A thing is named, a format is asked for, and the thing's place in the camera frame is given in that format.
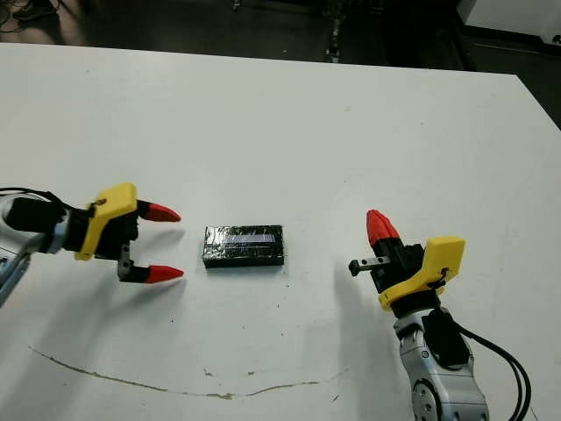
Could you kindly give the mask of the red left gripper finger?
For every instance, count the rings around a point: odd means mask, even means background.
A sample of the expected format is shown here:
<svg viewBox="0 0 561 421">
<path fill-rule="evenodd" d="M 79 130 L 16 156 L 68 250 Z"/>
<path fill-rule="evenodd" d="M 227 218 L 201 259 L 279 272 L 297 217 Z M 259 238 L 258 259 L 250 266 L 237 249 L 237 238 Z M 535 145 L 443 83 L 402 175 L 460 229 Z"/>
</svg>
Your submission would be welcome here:
<svg viewBox="0 0 561 421">
<path fill-rule="evenodd" d="M 184 272 L 177 268 L 151 265 L 147 268 L 133 267 L 130 272 L 131 283 L 159 283 L 181 278 Z"/>
<path fill-rule="evenodd" d="M 153 222 L 180 222 L 181 216 L 174 210 L 161 204 L 137 201 L 138 216 Z"/>
</svg>

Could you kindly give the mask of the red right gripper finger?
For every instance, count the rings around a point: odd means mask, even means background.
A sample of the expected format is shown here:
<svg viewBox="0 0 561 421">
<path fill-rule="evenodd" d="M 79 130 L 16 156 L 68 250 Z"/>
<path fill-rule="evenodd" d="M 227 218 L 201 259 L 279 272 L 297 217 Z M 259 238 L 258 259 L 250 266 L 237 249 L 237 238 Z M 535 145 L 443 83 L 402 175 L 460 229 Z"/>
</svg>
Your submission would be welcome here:
<svg viewBox="0 0 561 421">
<path fill-rule="evenodd" d="M 393 237 L 393 226 L 389 219 L 378 210 L 366 213 L 368 242 L 377 257 L 388 256 L 388 241 Z"/>
<path fill-rule="evenodd" d="M 395 257 L 403 244 L 389 218 L 373 210 L 373 252 L 377 257 Z"/>
</svg>

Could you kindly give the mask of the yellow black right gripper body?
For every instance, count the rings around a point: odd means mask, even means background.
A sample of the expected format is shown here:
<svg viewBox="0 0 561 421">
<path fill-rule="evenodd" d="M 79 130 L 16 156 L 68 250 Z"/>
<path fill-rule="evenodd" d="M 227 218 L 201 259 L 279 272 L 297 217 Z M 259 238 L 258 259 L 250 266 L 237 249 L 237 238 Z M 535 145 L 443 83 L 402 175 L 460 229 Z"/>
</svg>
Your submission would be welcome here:
<svg viewBox="0 0 561 421">
<path fill-rule="evenodd" d="M 369 259 L 351 260 L 348 268 L 353 276 L 370 273 L 380 307 L 398 314 L 409 303 L 434 301 L 445 284 L 458 275 L 464 251 L 464 239 L 436 237 L 424 246 L 403 244 L 395 257 L 374 255 Z"/>
</svg>

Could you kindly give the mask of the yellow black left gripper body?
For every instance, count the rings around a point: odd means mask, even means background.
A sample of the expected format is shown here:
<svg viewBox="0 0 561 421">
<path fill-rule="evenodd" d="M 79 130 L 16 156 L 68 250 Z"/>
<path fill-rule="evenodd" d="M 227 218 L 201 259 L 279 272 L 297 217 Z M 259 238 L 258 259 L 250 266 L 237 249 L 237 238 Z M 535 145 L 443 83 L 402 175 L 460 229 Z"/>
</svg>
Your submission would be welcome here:
<svg viewBox="0 0 561 421">
<path fill-rule="evenodd" d="M 114 260 L 118 279 L 132 282 L 131 242 L 137 238 L 137 188 L 123 182 L 100 192 L 86 209 L 70 212 L 65 249 L 78 261 Z"/>
</svg>

